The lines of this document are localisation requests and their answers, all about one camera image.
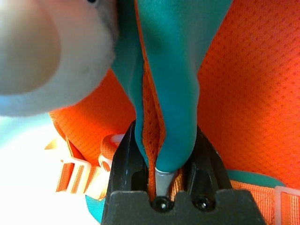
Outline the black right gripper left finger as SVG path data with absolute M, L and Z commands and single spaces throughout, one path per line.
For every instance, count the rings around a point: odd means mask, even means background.
M 112 160 L 108 191 L 147 191 L 148 168 L 135 140 L 133 121 Z

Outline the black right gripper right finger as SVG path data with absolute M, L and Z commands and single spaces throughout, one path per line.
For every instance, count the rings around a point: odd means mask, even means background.
M 197 128 L 193 152 L 184 165 L 184 189 L 190 195 L 215 195 L 232 185 L 218 151 Z

